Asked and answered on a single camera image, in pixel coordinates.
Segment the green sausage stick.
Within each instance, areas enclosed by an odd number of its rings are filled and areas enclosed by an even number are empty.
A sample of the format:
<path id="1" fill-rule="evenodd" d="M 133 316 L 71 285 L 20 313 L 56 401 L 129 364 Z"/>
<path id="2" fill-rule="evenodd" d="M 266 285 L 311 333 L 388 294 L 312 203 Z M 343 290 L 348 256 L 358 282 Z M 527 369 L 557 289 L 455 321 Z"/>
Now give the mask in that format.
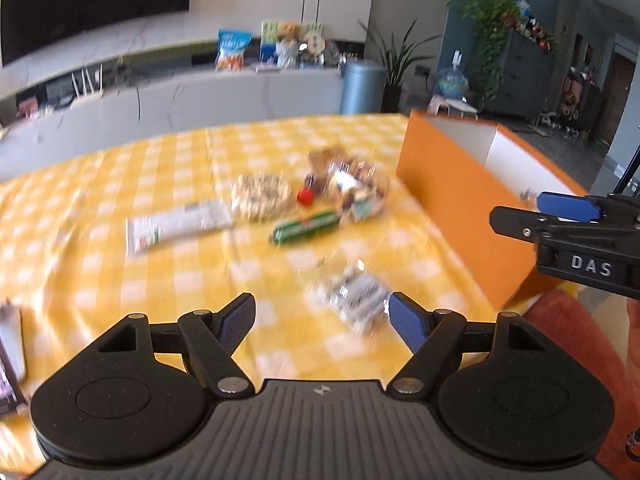
<path id="1" fill-rule="evenodd" d="M 341 216 L 336 210 L 328 209 L 307 217 L 294 218 L 277 224 L 270 234 L 269 241 L 273 245 L 287 245 L 308 240 L 319 234 L 333 231 L 341 223 Z"/>

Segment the small red-capped candy bottle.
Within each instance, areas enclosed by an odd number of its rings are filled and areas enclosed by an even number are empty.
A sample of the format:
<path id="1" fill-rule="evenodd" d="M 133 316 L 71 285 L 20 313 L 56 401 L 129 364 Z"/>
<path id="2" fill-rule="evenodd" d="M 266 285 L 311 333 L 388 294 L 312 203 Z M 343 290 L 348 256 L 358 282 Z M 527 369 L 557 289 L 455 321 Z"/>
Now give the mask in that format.
<path id="1" fill-rule="evenodd" d="M 296 202 L 303 207 L 310 207 L 318 194 L 318 178 L 315 174 L 307 174 L 303 186 L 296 194 Z"/>

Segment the dark grey cabinet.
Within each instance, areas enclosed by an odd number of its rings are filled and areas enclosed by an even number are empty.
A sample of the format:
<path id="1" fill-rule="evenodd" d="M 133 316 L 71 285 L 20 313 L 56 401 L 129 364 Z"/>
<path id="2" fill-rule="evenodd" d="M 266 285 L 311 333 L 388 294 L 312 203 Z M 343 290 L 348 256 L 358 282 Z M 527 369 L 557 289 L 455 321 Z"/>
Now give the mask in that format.
<path id="1" fill-rule="evenodd" d="M 504 55 L 503 73 L 495 99 L 485 105 L 493 115 L 534 122 L 551 84 L 554 56 L 532 40 L 512 32 Z"/>

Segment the pink small heater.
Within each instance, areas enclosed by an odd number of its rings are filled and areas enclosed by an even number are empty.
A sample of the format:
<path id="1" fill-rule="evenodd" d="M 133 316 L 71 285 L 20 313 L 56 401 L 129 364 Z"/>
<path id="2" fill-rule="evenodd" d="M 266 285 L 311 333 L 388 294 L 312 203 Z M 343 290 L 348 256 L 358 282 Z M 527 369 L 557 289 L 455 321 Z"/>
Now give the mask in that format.
<path id="1" fill-rule="evenodd" d="M 427 104 L 426 112 L 427 114 L 437 116 L 442 110 L 448 112 L 449 104 L 443 96 L 434 94 Z"/>

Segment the blue water jug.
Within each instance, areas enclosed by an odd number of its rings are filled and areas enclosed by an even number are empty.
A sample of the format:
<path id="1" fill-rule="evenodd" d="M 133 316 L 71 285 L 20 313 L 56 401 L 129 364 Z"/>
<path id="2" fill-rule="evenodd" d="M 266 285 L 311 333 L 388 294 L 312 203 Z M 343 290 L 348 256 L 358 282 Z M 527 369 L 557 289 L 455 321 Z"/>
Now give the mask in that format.
<path id="1" fill-rule="evenodd" d="M 460 70 L 462 53 L 457 50 L 449 67 L 439 70 L 435 78 L 434 93 L 445 100 L 465 101 L 465 93 L 469 90 L 469 81 Z"/>

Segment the mixed snack clear bag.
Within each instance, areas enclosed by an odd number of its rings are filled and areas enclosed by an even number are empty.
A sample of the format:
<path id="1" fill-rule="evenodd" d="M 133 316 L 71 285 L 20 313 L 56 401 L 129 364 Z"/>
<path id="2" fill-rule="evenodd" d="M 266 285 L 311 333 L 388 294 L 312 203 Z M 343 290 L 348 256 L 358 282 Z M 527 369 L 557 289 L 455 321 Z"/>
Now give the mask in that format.
<path id="1" fill-rule="evenodd" d="M 390 176 L 373 162 L 351 159 L 331 162 L 324 194 L 341 216 L 363 222 L 385 208 Z"/>

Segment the clear bag white balls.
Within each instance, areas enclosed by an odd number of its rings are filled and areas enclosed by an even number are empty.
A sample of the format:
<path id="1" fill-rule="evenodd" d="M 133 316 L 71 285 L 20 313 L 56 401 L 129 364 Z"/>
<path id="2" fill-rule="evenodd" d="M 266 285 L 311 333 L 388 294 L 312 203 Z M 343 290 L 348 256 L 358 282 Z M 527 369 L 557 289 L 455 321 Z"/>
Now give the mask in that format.
<path id="1" fill-rule="evenodd" d="M 388 315 L 392 292 L 362 260 L 324 260 L 310 294 L 352 332 L 362 335 L 373 332 Z"/>

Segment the hanging green vine plant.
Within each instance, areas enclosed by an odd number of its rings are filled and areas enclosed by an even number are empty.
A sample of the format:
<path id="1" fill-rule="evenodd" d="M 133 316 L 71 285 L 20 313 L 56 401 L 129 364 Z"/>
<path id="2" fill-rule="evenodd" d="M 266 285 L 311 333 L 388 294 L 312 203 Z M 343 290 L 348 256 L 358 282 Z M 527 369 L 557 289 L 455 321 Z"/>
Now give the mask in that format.
<path id="1" fill-rule="evenodd" d="M 463 17 L 474 22 L 469 69 L 471 88 L 484 101 L 497 96 L 503 74 L 501 57 L 520 18 L 515 0 L 471 0 Z"/>

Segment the potted long-leaf plant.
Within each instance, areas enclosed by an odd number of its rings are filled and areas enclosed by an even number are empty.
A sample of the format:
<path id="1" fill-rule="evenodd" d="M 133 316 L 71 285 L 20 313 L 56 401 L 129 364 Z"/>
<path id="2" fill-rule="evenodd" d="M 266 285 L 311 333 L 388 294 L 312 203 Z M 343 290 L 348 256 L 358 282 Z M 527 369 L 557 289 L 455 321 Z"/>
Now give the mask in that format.
<path id="1" fill-rule="evenodd" d="M 393 32 L 390 34 L 390 41 L 386 41 L 378 26 L 373 22 L 366 25 L 363 21 L 358 21 L 358 25 L 366 34 L 366 40 L 375 48 L 378 59 L 386 70 L 381 105 L 382 113 L 395 114 L 398 112 L 405 72 L 414 63 L 433 58 L 433 55 L 420 54 L 416 50 L 439 39 L 440 35 L 428 36 L 421 40 L 412 40 L 411 35 L 417 21 L 413 20 L 411 22 L 399 41 L 396 40 Z"/>

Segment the yellow checked tablecloth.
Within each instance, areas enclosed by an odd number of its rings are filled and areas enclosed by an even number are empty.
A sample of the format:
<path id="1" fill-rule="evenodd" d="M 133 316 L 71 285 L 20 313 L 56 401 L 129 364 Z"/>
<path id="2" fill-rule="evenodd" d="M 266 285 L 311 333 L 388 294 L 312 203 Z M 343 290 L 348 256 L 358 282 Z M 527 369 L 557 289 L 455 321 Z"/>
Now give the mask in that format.
<path id="1" fill-rule="evenodd" d="M 250 292 L 248 377 L 390 379 L 409 352 L 377 307 L 319 288 L 487 321 L 461 259 L 395 174 L 400 115 L 195 129 L 100 151 L 1 187 L 3 342 L 25 396 L 130 313 L 174 322 Z"/>

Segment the brown snack box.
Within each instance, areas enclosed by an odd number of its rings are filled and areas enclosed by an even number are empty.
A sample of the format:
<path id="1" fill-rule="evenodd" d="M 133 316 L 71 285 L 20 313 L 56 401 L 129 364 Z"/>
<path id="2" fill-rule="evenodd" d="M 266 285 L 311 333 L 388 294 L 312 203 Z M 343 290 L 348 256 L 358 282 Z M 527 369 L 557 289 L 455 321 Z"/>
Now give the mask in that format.
<path id="1" fill-rule="evenodd" d="M 317 148 L 308 153 L 308 162 L 313 174 L 325 174 L 331 164 L 346 158 L 347 153 L 340 144 Z"/>

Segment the clear nut cake pack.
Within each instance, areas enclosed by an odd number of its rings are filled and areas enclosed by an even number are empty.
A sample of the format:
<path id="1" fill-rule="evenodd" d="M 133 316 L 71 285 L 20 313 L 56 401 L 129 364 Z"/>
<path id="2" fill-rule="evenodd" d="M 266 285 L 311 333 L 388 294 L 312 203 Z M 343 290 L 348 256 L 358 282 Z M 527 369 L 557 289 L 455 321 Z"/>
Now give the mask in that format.
<path id="1" fill-rule="evenodd" d="M 280 217 L 291 201 L 291 185 L 280 174 L 240 174 L 231 189 L 231 210 L 247 221 L 263 222 Z"/>

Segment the white marble tv counter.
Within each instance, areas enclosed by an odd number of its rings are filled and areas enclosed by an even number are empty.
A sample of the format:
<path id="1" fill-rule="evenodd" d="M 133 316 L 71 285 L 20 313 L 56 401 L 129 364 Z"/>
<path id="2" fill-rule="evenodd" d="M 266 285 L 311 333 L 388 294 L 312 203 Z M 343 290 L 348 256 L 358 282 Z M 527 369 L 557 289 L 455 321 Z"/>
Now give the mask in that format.
<path id="1" fill-rule="evenodd" d="M 201 70 L 109 91 L 102 98 L 13 124 L 1 138 L 1 179 L 161 134 L 334 115 L 342 90 L 336 70 Z"/>

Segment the teddy bear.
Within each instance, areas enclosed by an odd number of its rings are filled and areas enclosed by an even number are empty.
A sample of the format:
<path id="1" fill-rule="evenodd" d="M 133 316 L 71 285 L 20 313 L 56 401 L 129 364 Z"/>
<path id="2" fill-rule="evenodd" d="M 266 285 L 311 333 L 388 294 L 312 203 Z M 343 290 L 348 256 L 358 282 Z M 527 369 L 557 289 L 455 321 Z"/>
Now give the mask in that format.
<path id="1" fill-rule="evenodd" d="M 277 29 L 279 44 L 298 44 L 302 25 L 295 22 L 280 22 Z"/>

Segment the blue snack bag on counter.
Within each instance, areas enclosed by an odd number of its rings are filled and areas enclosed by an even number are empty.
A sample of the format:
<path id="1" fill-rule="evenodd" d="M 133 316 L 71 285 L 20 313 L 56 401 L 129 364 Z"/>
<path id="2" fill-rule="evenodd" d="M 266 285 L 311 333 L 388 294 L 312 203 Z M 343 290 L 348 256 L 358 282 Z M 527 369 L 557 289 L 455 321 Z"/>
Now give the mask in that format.
<path id="1" fill-rule="evenodd" d="M 221 30 L 218 32 L 216 70 L 242 70 L 244 54 L 253 35 L 245 30 Z"/>

